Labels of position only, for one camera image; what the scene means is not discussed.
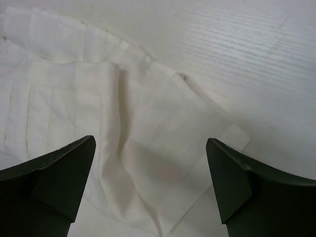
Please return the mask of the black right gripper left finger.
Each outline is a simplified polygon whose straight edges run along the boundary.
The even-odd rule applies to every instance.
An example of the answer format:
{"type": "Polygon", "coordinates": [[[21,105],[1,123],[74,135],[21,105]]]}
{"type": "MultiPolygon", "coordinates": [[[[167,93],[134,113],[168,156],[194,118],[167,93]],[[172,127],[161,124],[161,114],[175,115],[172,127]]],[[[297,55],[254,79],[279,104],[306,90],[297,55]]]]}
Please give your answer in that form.
{"type": "Polygon", "coordinates": [[[2,237],[65,237],[96,149],[92,135],[0,172],[2,237]]]}

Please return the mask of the white pleated skirt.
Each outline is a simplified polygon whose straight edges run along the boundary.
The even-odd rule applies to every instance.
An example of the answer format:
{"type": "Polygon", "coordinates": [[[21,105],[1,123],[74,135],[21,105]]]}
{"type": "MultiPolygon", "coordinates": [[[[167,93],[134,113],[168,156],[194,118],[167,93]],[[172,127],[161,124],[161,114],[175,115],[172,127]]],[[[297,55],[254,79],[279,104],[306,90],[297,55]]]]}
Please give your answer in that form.
{"type": "Polygon", "coordinates": [[[1,163],[85,135],[96,151],[83,206],[106,221],[168,235],[211,186],[205,145],[249,136],[184,75],[93,26],[36,8],[0,15],[1,163]]]}

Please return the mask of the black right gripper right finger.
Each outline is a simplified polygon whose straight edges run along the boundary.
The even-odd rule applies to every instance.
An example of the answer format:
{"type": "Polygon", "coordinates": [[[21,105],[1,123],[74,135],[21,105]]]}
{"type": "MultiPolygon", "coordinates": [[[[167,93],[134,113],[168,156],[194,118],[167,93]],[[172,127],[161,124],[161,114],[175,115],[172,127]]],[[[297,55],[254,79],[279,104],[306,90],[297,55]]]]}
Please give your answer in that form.
{"type": "Polygon", "coordinates": [[[313,237],[316,183],[210,138],[207,160],[222,224],[231,237],[313,237]]]}

